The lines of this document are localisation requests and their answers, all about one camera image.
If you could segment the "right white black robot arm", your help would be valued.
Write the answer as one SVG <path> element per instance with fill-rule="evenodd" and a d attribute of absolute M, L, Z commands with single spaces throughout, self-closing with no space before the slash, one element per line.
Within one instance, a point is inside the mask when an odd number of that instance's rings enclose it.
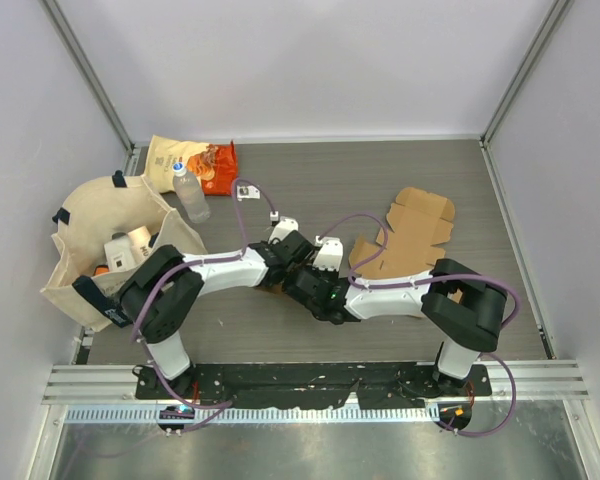
<path fill-rule="evenodd" d="M 381 316 L 423 317 L 445 338 L 431 380 L 452 395 L 463 388 L 474 362 L 497 349 L 511 296 L 504 284 L 463 264 L 442 259 L 415 275 L 349 281 L 336 273 L 304 266 L 284 280 L 282 291 L 319 321 L 335 325 Z"/>

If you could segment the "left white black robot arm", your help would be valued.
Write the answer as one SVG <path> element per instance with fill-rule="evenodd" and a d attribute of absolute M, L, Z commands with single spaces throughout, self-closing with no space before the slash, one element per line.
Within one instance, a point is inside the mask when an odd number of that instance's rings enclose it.
<path fill-rule="evenodd" d="M 147 348 L 149 365 L 136 372 L 140 399 L 180 399 L 193 393 L 195 373 L 180 329 L 198 297 L 236 287 L 273 287 L 310 259 L 315 247 L 299 232 L 251 243 L 243 251 L 184 255 L 158 248 L 117 294 Z"/>

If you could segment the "small cardboard box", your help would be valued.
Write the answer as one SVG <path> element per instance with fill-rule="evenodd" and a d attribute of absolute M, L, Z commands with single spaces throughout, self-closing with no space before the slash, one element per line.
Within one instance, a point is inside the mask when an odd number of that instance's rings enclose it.
<path fill-rule="evenodd" d="M 286 295 L 287 291 L 283 284 L 275 284 L 271 286 L 259 286 L 259 290 L 262 290 L 266 293 L 274 294 L 274 295 Z"/>

